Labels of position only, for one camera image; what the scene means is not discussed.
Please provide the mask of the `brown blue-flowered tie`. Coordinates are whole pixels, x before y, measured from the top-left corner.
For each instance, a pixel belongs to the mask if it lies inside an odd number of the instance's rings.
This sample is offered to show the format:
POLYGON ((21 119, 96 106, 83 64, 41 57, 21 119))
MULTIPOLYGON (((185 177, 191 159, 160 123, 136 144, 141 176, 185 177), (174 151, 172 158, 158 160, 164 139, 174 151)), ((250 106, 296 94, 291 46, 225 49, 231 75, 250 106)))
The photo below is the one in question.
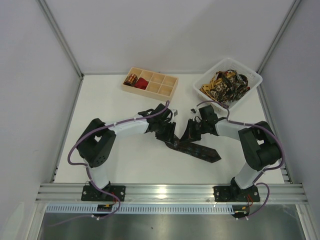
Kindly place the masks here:
POLYGON ((194 158, 200 159, 211 164, 216 163, 222 159, 215 149, 192 142, 166 142, 165 145, 174 151, 192 156, 194 158))

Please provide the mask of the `white plastic basket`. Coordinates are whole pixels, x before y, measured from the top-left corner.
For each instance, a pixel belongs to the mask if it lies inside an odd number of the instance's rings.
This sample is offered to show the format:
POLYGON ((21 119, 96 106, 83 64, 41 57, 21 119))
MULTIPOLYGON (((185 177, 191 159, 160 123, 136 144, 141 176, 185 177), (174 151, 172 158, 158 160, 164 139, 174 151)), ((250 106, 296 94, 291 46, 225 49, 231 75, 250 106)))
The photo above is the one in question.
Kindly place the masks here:
POLYGON ((250 87, 250 90, 240 100, 230 102, 229 106, 226 106, 230 111, 241 106, 263 81, 263 78, 258 73, 232 58, 224 58, 219 61, 193 83, 193 89, 203 101, 212 101, 211 104, 220 112, 226 112, 227 110, 220 106, 220 102, 216 101, 217 103, 214 103, 213 101, 215 100, 202 93, 200 88, 203 84, 209 84, 215 73, 227 70, 236 70, 239 74, 245 75, 248 78, 248 86, 250 87))

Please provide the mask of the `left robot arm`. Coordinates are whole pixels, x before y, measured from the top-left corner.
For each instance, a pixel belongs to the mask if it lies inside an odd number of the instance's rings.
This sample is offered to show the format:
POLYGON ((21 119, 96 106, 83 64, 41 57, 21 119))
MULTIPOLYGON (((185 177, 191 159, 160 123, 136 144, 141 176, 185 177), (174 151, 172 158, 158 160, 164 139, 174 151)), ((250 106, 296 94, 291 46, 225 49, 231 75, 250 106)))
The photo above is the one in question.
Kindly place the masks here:
POLYGON ((169 101, 160 103, 155 109, 138 112, 135 116, 114 123, 105 123, 99 118, 93 119, 75 144, 83 165, 86 167, 89 181, 96 189, 105 190, 110 180, 107 177, 106 161, 116 140, 133 135, 155 133, 155 138, 172 144, 175 138, 178 115, 176 109, 169 109, 169 101))

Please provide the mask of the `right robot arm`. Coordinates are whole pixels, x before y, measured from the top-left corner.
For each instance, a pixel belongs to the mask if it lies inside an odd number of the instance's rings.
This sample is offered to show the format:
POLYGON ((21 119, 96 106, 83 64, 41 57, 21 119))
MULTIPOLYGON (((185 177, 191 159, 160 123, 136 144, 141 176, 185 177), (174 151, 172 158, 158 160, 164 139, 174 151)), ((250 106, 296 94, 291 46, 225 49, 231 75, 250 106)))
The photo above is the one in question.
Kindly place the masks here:
POLYGON ((242 202, 247 196, 257 192, 258 179, 268 171, 280 168, 285 162, 283 146, 272 132, 269 124, 260 121, 255 124, 241 123, 226 117, 218 117, 211 105, 198 109, 199 120, 189 119, 184 134, 180 138, 183 144, 200 141, 202 135, 211 134, 227 137, 240 142, 245 159, 240 172, 231 179, 229 186, 218 188, 219 201, 242 202))

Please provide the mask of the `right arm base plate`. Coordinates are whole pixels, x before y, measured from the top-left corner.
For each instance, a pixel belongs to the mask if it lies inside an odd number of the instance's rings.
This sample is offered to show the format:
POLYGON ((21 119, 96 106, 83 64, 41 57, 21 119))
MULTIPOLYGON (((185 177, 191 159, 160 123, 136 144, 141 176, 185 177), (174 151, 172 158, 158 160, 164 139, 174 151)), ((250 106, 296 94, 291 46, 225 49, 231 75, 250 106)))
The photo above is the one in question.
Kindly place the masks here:
POLYGON ((260 195, 256 186, 241 189, 237 185, 217 185, 213 187, 216 202, 260 202, 260 195))

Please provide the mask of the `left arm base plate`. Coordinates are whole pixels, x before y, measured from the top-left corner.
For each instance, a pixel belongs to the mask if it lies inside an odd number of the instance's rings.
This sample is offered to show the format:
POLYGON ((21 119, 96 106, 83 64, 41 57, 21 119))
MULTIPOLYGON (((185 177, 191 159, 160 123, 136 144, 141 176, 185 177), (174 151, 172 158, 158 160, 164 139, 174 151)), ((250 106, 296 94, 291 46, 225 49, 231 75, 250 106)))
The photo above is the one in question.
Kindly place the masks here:
MULTIPOLYGON (((126 187, 124 185, 107 185, 102 189, 112 195, 115 195, 122 202, 125 200, 126 187)), ((93 185, 85 185, 82 189, 81 200, 84 202, 112 202, 113 196, 97 190, 93 185)))

